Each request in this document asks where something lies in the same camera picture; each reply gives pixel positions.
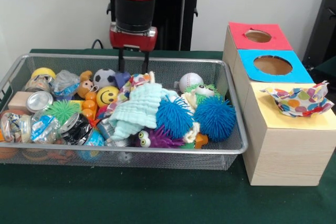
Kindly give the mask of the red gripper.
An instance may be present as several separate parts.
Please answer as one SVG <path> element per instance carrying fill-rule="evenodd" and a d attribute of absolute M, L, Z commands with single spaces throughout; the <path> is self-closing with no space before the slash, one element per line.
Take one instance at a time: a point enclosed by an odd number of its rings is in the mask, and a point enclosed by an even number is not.
<path fill-rule="evenodd" d="M 144 51 L 144 61 L 142 63 L 142 74 L 148 72 L 149 55 L 153 51 L 158 31 L 156 27 L 151 27 L 149 30 L 130 33 L 121 30 L 116 22 L 110 24 L 110 42 L 113 48 L 119 48 L 118 52 L 118 71 L 125 71 L 124 48 L 136 49 Z"/>

